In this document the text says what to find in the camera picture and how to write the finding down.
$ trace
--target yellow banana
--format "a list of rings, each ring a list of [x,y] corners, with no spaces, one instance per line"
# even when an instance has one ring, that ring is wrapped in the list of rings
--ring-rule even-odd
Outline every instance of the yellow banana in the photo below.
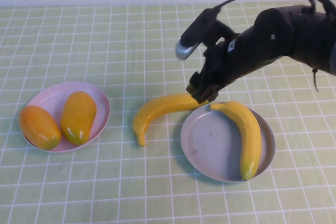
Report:
[[[240,173],[244,180],[253,178],[258,170],[262,148],[261,131],[257,119],[248,107],[234,101],[213,103],[210,109],[222,111],[237,124],[242,139]]]
[[[138,138],[138,144],[142,147],[145,146],[145,133],[151,122],[159,116],[171,112],[197,109],[207,103],[199,104],[188,93],[168,94],[149,101],[140,108],[133,120],[133,130]]]

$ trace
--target toy mango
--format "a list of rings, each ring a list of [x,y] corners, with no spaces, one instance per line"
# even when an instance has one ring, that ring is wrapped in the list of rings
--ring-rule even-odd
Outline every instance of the toy mango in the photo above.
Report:
[[[72,144],[82,145],[89,141],[97,106],[84,91],[76,91],[67,99],[61,116],[61,132]]]
[[[35,105],[24,107],[19,115],[23,134],[37,148],[51,150],[61,141],[61,132],[51,114]]]

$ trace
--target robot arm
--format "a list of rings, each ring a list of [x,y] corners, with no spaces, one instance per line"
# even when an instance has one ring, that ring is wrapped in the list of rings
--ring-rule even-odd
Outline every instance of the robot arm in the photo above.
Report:
[[[221,6],[205,9],[176,45],[182,60],[200,43],[207,47],[202,71],[191,76],[187,91],[199,103],[214,101],[235,80],[285,56],[336,76],[336,8],[320,0],[326,13],[318,13],[309,1],[311,6],[264,10],[240,34],[216,19]]]

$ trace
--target green checkered tablecloth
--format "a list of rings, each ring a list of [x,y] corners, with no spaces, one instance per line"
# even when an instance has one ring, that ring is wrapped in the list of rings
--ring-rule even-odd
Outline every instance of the green checkered tablecloth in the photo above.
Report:
[[[288,4],[233,3],[219,17],[240,32],[261,10]],[[311,69],[288,58],[218,97],[254,109],[275,134],[275,158],[256,179],[222,184],[198,173],[180,144],[188,112],[155,120],[138,147],[135,112],[155,96],[184,92],[202,67],[202,47],[183,63],[174,47],[205,7],[0,9],[1,223],[336,223],[336,77],[318,72],[317,93]],[[87,148],[49,155],[26,144],[18,115],[64,81],[100,87],[111,116]]]

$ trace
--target plate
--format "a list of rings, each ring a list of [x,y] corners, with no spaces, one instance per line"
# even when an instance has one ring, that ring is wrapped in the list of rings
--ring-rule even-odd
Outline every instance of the plate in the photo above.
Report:
[[[275,138],[267,122],[251,110],[260,125],[263,149],[257,177],[271,164]],[[202,174],[222,182],[243,182],[240,175],[241,135],[238,126],[208,105],[194,110],[185,120],[181,145],[188,161]]]
[[[60,119],[63,107],[68,97],[76,91],[87,92],[94,99],[97,106],[97,114],[92,125],[89,141],[83,145],[78,146],[71,144],[64,138],[64,136],[62,136],[60,143],[54,149],[47,151],[38,148],[39,150],[53,153],[74,152],[95,141],[102,130],[105,128],[110,117],[110,102],[106,94],[101,89],[90,83],[74,81],[51,86],[46,90],[38,93],[34,98],[31,99],[28,105],[40,106],[47,110],[56,121],[58,127],[60,127]],[[27,139],[25,135],[24,138],[30,145],[37,148]]]

